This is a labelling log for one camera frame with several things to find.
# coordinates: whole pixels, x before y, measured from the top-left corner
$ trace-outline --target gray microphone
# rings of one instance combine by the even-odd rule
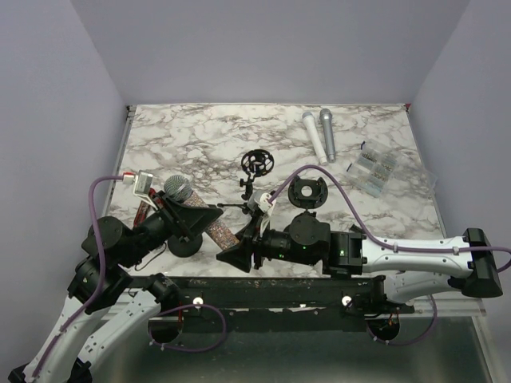
[[[170,176],[165,181],[163,189],[170,198],[178,203],[193,207],[208,207],[208,204],[193,191],[190,181],[186,177]],[[240,242],[227,225],[219,219],[209,225],[206,234],[222,250],[227,250]]]
[[[330,109],[321,109],[321,112],[319,112],[319,121],[325,133],[328,162],[335,162],[334,131],[332,130],[332,113]]]

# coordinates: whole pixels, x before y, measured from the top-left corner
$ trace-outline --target marble tabletop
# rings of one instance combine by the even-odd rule
[[[352,186],[344,176],[347,165],[356,159],[364,140],[376,140],[420,163],[417,146],[403,105],[139,105],[121,161],[122,171],[148,170],[155,176],[153,187],[161,189],[171,175],[181,174],[192,181],[194,190],[206,203],[241,203],[243,189],[240,160],[256,148],[268,150],[275,158],[273,171],[256,179],[255,188],[270,191],[295,169],[318,164],[301,116],[305,111],[319,115],[329,108],[337,160],[325,168],[345,185],[347,194],[366,225],[376,235],[402,239],[442,237],[433,200],[424,202],[419,215],[406,214],[382,199],[376,199]],[[317,179],[310,170],[302,178]],[[109,214],[126,225],[133,225],[139,200],[129,187],[117,184]],[[278,199],[271,226],[284,229],[301,211],[293,207],[284,192]],[[332,230],[347,231],[355,223],[335,186],[329,183],[328,201],[317,209],[318,219]],[[224,209],[221,219],[234,231],[248,221],[239,208]],[[161,272],[175,276],[232,277],[319,277],[321,266],[309,267],[277,260],[266,261],[250,274],[216,261],[220,249],[204,235],[200,251],[189,259],[179,259],[166,251],[144,270],[134,275]]]

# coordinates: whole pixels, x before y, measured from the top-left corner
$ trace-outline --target transparent storage case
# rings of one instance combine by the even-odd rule
[[[406,155],[376,141],[364,141],[347,178],[391,207],[419,217],[431,203],[437,177]]]

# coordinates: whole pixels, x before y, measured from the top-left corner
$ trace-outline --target wall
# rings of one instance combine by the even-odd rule
[[[468,0],[73,0],[126,102],[410,102]]]
[[[0,12],[0,381],[41,348],[85,255],[126,110],[68,0]],[[104,192],[97,198],[104,201]]]
[[[426,164],[438,175],[438,203],[449,235],[484,229],[511,247],[509,106],[511,2],[472,0],[415,97],[412,125]],[[500,264],[509,255],[496,253]],[[511,271],[505,296],[486,300],[503,361],[511,359]],[[506,364],[511,377],[511,365]]]

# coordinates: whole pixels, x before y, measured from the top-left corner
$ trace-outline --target microphone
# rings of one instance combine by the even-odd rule
[[[319,140],[318,129],[316,128],[314,116],[312,116],[311,112],[305,112],[302,115],[302,121],[309,132],[309,137],[311,138],[319,163],[321,165],[326,165],[327,155],[325,154],[325,149],[323,149],[321,141]]]
[[[163,189],[170,198],[178,203],[193,207],[208,207],[208,204],[192,190],[190,181],[186,177],[179,175],[170,176],[165,181]],[[227,225],[219,219],[209,225],[206,229],[206,234],[222,250],[227,250],[229,247],[233,247],[240,242]]]
[[[328,162],[335,162],[334,132],[332,131],[332,113],[330,109],[321,109],[321,112],[319,112],[319,121],[323,126],[323,133],[325,133]]]

